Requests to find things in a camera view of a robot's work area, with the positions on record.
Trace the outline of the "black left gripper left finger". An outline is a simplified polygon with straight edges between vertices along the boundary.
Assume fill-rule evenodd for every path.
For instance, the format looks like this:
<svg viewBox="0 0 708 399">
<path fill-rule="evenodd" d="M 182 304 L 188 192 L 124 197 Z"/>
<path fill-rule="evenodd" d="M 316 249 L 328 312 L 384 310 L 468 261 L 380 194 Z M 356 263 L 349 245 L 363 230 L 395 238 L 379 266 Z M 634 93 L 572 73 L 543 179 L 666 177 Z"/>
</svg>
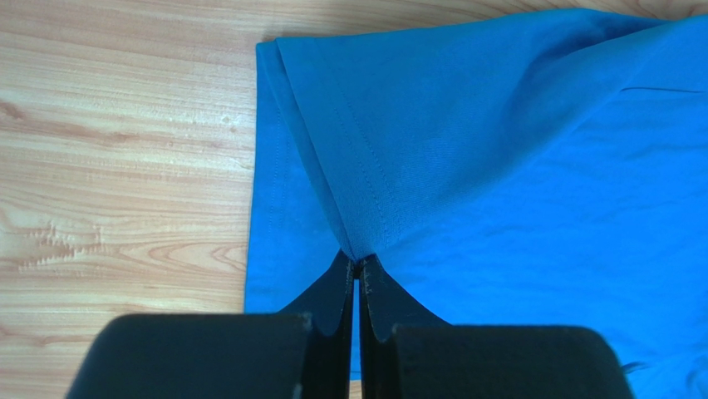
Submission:
<svg viewBox="0 0 708 399">
<path fill-rule="evenodd" d="M 279 311 L 305 321 L 307 341 L 295 398 L 349 397 L 353 269 L 339 251 L 326 272 Z"/>
</svg>

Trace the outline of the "blue t shirt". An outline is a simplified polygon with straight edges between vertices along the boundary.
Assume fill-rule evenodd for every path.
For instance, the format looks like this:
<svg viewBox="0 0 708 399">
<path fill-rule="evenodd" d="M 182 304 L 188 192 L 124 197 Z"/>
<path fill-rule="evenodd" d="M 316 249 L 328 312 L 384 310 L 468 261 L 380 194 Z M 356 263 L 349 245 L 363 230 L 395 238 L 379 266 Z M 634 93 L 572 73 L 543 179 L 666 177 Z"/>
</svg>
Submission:
<svg viewBox="0 0 708 399">
<path fill-rule="evenodd" d="M 245 309 L 376 254 L 444 320 L 601 333 L 707 395 L 707 18 L 587 9 L 256 47 Z"/>
</svg>

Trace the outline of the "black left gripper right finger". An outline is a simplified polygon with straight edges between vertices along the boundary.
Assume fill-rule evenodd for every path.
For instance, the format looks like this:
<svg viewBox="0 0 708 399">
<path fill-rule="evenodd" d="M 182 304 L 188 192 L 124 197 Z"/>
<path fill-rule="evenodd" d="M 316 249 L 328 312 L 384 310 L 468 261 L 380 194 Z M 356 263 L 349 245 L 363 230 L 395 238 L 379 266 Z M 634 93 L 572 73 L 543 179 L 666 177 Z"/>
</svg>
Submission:
<svg viewBox="0 0 708 399">
<path fill-rule="evenodd" d="M 359 262 L 359 331 L 365 398 L 403 398 L 411 345 L 400 340 L 420 328 L 450 324 L 409 294 L 372 254 Z"/>
</svg>

